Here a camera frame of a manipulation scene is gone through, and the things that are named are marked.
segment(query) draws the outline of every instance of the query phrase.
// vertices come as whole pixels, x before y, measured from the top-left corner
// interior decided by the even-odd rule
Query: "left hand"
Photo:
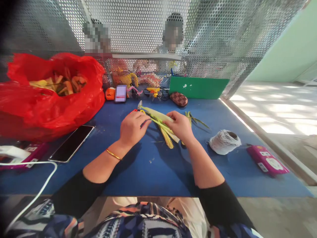
[[[133,111],[121,123],[119,141],[126,146],[133,147],[145,135],[151,122],[151,118],[143,112]]]

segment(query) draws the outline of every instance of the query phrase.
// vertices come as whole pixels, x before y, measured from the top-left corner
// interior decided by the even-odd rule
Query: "bangle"
[[[116,155],[114,155],[113,153],[111,153],[108,149],[106,149],[106,151],[107,151],[109,154],[111,154],[113,157],[116,157],[118,160],[122,160],[122,159],[120,159],[118,156],[116,156]]]

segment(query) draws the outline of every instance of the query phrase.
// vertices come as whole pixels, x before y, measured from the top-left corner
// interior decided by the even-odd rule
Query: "smartphone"
[[[93,126],[80,126],[67,140],[52,154],[49,161],[68,163],[79,147],[94,129]]]
[[[126,101],[126,85],[118,85],[116,88],[115,103]]]

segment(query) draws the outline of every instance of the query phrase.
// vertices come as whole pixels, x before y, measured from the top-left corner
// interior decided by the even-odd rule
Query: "table surface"
[[[138,101],[125,104],[106,102],[102,109],[88,123],[94,125],[94,132],[67,164],[59,164],[43,194],[52,194],[66,183],[85,165],[119,139],[120,123],[135,109]],[[190,99],[187,107],[178,108],[171,100],[166,102],[143,100],[143,105],[162,113],[172,110],[190,111],[209,125],[211,131],[202,125],[192,128],[195,137],[203,145],[218,169],[224,175],[238,197],[306,197],[312,196],[293,173],[272,178],[264,174],[246,151],[246,144],[264,145],[253,132],[220,100]],[[235,132],[242,146],[227,155],[216,154],[206,143],[218,131],[227,129]],[[64,140],[52,143],[51,150]],[[108,180],[104,195],[109,196],[182,196],[197,197],[193,170],[186,149],[174,142],[169,149],[155,123],[151,123],[145,136],[124,157]],[[37,194],[53,170],[51,164],[36,165],[28,171],[1,171],[1,194]]]

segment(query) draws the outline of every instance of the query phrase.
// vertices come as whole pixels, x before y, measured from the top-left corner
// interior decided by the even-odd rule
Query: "perforated metal screen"
[[[122,76],[133,73],[140,85],[159,84],[168,88],[172,68],[180,76],[229,78],[223,95],[230,98],[305,0],[21,2],[4,39],[3,68],[12,59],[12,53],[25,52],[43,58],[64,51],[83,55],[84,23],[98,22],[111,26],[113,56],[157,56],[156,59],[148,59],[148,55],[142,55],[141,59],[98,57],[111,76],[105,75],[106,83],[116,83],[119,79],[129,82],[130,78]],[[176,40],[167,43],[170,34],[176,34]],[[170,56],[180,57],[163,60]]]

